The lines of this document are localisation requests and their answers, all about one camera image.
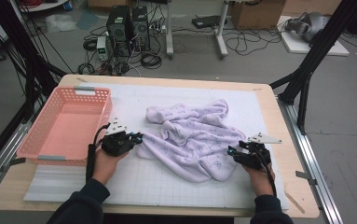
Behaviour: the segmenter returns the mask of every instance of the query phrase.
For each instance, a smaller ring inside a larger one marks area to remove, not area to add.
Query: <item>cardboard box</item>
[[[282,14],[300,16],[303,12],[318,11],[324,15],[333,15],[341,0],[288,0]]]
[[[235,3],[231,20],[238,30],[275,29],[286,0],[263,0],[255,6]]]
[[[131,6],[131,0],[88,0],[89,7]]]

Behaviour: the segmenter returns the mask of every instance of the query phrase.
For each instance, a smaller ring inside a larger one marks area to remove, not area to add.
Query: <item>white mat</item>
[[[291,17],[281,16],[278,24],[283,23],[284,21],[288,21]],[[279,26],[279,31],[282,29],[285,30],[284,27]],[[285,47],[288,49],[290,53],[308,53],[309,52],[309,43],[304,41],[300,35],[297,35],[295,31],[286,31],[282,32],[282,42]],[[349,56],[350,53],[340,44],[340,42],[336,41],[335,45],[329,50],[327,55],[335,55],[335,56]]]
[[[107,87],[112,91],[112,118],[128,125],[131,132],[157,132],[159,125],[149,123],[145,110],[151,105],[206,105],[223,98],[229,106],[225,123],[247,136],[267,133],[256,95],[248,91],[221,91],[189,88],[163,88],[132,85],[86,83],[91,87]],[[276,162],[273,169],[283,209],[288,203],[283,191]],[[25,201],[64,202],[85,183],[84,167],[39,165]],[[120,161],[107,187],[111,196],[105,201],[113,204],[140,204],[193,207],[253,208],[254,193],[248,175],[237,166],[226,182],[209,180],[195,184],[184,181],[159,161],[140,159],[132,151]]]

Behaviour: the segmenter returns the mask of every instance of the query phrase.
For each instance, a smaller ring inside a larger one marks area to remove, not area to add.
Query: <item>hand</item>
[[[268,174],[260,170],[255,170],[253,168],[246,167],[244,165],[242,165],[242,167],[251,178],[251,185],[254,189],[254,193],[256,194],[256,196],[265,194],[273,195],[273,188],[271,187],[270,182],[268,181]],[[271,164],[268,165],[268,169],[270,170],[271,175],[274,179],[275,175]]]
[[[94,164],[92,178],[105,185],[114,174],[117,163],[128,154],[129,152],[126,152],[118,157],[113,157],[106,154],[104,150],[99,149],[96,152],[96,163]]]

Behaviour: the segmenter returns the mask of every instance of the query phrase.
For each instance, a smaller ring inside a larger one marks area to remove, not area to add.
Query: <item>black sleeve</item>
[[[281,210],[281,202],[272,195],[254,199],[255,212],[251,224],[293,224],[292,219]]]
[[[49,219],[55,223],[103,223],[103,201],[108,198],[108,189],[95,179],[90,179],[79,192],[74,192]]]

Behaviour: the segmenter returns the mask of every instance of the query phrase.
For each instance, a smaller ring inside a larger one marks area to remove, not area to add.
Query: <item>basket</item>
[[[21,143],[17,157],[38,164],[85,166],[88,145],[108,122],[111,110],[107,88],[57,87]]]

